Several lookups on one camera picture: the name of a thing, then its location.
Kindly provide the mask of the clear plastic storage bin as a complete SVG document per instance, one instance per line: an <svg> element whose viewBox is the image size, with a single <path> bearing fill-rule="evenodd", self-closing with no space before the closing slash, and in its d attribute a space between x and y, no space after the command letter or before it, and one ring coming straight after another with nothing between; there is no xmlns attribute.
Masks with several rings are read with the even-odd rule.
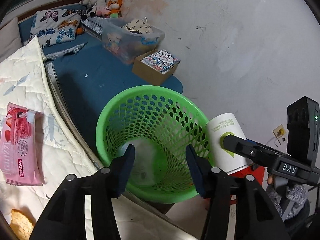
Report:
<svg viewBox="0 0 320 240"><path fill-rule="evenodd" d="M154 50L165 37L163 31L153 26L152 33L138 34L123 29L125 24L123 18L107 18L102 23L104 48L124 64L131 64L136 57Z"/></svg>

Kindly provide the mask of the pink plush toy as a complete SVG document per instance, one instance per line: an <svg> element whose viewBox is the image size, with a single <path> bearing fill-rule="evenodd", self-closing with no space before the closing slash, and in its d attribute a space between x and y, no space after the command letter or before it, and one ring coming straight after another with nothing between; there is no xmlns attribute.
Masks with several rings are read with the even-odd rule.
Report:
<svg viewBox="0 0 320 240"><path fill-rule="evenodd" d="M107 18L111 11L108 7L97 7L95 14L99 17Z"/></svg>

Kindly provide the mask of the cow plush toy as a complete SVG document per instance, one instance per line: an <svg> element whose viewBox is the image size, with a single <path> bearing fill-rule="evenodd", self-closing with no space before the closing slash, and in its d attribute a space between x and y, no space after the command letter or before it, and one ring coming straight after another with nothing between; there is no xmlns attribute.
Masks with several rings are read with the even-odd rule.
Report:
<svg viewBox="0 0 320 240"><path fill-rule="evenodd" d="M97 16L95 14L97 7L107 7L106 0L81 0L79 4L86 7L81 15L82 20Z"/></svg>

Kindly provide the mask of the blue sofa mat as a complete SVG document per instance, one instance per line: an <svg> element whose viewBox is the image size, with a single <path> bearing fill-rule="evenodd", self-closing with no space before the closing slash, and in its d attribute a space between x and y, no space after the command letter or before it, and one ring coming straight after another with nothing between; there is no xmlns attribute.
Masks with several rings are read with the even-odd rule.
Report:
<svg viewBox="0 0 320 240"><path fill-rule="evenodd" d="M89 148L97 153L95 130L105 105L118 93L145 85L146 81L133 74L131 65L122 63L90 33L43 51L50 54L79 44L84 47L77 54L55 59L53 66L73 123Z"/></svg>

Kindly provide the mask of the beige cushion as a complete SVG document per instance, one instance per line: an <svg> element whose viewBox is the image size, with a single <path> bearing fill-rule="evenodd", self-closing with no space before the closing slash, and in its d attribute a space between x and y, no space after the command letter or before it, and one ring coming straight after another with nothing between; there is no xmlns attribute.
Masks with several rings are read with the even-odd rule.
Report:
<svg viewBox="0 0 320 240"><path fill-rule="evenodd" d="M0 62L7 59L22 47L18 20L16 17L1 29L0 46Z"/></svg>

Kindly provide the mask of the grey sock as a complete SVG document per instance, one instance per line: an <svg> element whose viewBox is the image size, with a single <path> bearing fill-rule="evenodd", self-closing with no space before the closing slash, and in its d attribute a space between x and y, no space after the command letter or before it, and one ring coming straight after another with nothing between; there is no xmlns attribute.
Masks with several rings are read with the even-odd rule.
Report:
<svg viewBox="0 0 320 240"><path fill-rule="evenodd" d="M60 57L64 57L66 55L76 55L82 48L84 48L85 45L86 45L86 43L78 44L78 45L73 46L68 49L64 49L61 51L57 51L55 53L47 54L45 57L47 60L54 61L55 59L58 59Z"/></svg>

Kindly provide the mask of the white paper cup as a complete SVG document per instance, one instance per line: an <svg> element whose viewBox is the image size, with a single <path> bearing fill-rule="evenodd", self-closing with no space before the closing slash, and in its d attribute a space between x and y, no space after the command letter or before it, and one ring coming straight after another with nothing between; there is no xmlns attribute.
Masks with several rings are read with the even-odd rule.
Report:
<svg viewBox="0 0 320 240"><path fill-rule="evenodd" d="M236 154L236 143L246 140L246 137L234 114L216 116L208 121L206 129L215 166L233 174L252 165L251 160Z"/></svg>

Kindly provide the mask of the butterfly pillow right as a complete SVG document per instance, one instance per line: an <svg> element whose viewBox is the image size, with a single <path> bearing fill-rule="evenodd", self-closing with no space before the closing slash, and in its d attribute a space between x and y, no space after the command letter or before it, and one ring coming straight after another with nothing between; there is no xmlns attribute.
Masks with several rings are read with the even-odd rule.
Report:
<svg viewBox="0 0 320 240"><path fill-rule="evenodd" d="M74 9L37 11L31 24L29 40L37 37L42 48L73 41L81 15L82 10Z"/></svg>

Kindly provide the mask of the bread piece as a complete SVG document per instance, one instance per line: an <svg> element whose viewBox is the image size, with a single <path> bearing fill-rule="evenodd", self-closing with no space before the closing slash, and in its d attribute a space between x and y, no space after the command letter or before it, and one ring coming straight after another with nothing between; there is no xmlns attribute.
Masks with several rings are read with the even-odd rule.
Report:
<svg viewBox="0 0 320 240"><path fill-rule="evenodd" d="M35 224L20 210L11 210L10 227L21 240L29 240Z"/></svg>

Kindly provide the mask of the pink wet wipes pack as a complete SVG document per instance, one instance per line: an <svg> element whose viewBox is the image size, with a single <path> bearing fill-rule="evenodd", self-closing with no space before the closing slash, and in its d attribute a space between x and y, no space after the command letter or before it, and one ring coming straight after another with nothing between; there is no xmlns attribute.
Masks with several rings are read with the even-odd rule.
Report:
<svg viewBox="0 0 320 240"><path fill-rule="evenodd" d="M8 103L1 130L1 171L8 184L42 185L35 147L37 115L36 111Z"/></svg>

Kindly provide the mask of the green plastic mesh basket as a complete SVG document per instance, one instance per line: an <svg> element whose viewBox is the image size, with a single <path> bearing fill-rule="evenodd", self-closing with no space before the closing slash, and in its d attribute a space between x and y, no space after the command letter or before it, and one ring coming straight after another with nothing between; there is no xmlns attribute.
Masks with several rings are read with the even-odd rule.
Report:
<svg viewBox="0 0 320 240"><path fill-rule="evenodd" d="M104 165L135 147L127 189L154 203L183 202L197 192L185 158L193 146L197 155L212 161L206 125L208 118L182 94L143 85L115 95L100 113L95 141Z"/></svg>

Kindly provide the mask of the orange fox plush toy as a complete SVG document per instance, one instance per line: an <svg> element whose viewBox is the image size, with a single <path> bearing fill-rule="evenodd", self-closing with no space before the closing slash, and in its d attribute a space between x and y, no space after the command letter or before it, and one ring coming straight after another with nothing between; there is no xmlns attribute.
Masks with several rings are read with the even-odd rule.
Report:
<svg viewBox="0 0 320 240"><path fill-rule="evenodd" d="M120 18L122 17L121 6L123 4L122 0L109 0L108 1L108 9L109 12L107 14L107 18Z"/></svg>

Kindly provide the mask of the cardboard box with books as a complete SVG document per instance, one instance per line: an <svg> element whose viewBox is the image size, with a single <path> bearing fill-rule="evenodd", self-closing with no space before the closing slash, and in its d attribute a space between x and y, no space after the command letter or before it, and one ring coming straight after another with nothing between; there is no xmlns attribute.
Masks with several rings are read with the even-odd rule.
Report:
<svg viewBox="0 0 320 240"><path fill-rule="evenodd" d="M135 58L132 72L144 81L160 86L174 74L180 61L167 50L152 50Z"/></svg>

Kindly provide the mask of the grey knitted sleeve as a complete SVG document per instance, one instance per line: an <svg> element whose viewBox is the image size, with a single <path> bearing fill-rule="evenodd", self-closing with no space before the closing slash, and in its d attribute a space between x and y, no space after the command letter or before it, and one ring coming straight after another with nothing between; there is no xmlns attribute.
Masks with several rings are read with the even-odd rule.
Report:
<svg viewBox="0 0 320 240"><path fill-rule="evenodd" d="M298 215L304 207L308 192L304 185L290 184L285 178L269 174L266 193L283 221Z"/></svg>

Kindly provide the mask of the clear plastic bag packaging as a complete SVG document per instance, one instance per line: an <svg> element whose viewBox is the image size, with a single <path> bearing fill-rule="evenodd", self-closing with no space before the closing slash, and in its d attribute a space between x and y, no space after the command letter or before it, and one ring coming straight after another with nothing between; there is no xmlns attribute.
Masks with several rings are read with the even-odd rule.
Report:
<svg viewBox="0 0 320 240"><path fill-rule="evenodd" d="M153 186L156 183L156 156L159 150L154 142L147 138L128 140L118 147L116 156L123 156L129 144L135 147L135 162L129 182L137 186Z"/></svg>

